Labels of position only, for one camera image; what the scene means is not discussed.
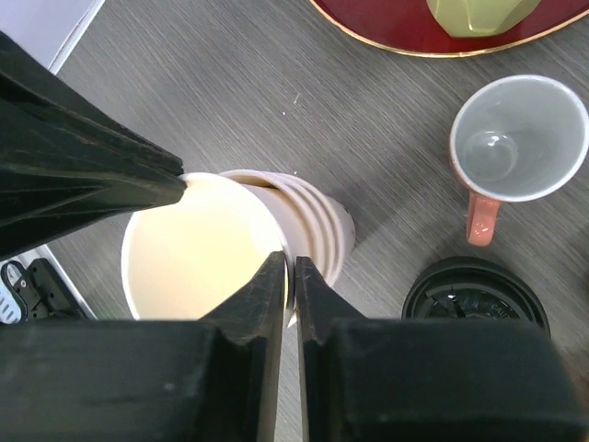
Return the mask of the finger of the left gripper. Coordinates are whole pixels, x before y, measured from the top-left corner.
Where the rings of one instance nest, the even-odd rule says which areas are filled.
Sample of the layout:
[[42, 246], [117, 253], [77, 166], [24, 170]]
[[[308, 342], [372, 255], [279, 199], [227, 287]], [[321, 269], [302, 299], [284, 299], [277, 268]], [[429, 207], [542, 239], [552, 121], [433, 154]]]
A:
[[174, 204], [179, 157], [112, 120], [1, 37], [1, 255]]

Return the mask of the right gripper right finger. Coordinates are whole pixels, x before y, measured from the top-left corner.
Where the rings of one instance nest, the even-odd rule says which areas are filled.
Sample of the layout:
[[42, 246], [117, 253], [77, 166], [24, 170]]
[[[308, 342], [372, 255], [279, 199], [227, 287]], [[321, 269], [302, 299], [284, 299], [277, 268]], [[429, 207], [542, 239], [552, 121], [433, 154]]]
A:
[[305, 441], [326, 441], [329, 419], [329, 364], [324, 344], [335, 320], [356, 320], [364, 315], [324, 280], [309, 257], [294, 265], [297, 310], [300, 394]]

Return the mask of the stack of white paper cups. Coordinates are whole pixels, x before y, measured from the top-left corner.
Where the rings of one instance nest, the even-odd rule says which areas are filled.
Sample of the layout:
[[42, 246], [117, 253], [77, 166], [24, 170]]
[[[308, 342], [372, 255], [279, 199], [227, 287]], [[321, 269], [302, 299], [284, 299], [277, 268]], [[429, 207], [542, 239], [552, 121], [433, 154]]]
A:
[[267, 256], [286, 257], [285, 323], [296, 323], [295, 260], [309, 257], [334, 285], [355, 243], [349, 211], [294, 175], [252, 169], [183, 175], [171, 205], [132, 215], [121, 281], [135, 320], [197, 320], [228, 300]]

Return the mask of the stack of black lids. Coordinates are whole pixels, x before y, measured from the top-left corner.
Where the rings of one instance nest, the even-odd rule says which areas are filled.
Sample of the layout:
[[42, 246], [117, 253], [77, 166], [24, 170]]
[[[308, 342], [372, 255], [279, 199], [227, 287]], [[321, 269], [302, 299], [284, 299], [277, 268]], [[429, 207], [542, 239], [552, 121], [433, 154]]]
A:
[[532, 288], [512, 271], [476, 257], [450, 257], [428, 266], [410, 288], [401, 317], [525, 320], [551, 335]]

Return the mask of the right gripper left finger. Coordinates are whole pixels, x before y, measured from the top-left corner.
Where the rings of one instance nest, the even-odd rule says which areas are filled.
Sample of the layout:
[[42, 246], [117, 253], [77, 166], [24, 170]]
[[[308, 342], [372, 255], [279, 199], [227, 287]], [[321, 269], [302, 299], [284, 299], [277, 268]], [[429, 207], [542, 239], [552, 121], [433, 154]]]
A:
[[273, 441], [284, 322], [285, 256], [272, 252], [203, 323], [199, 441]]

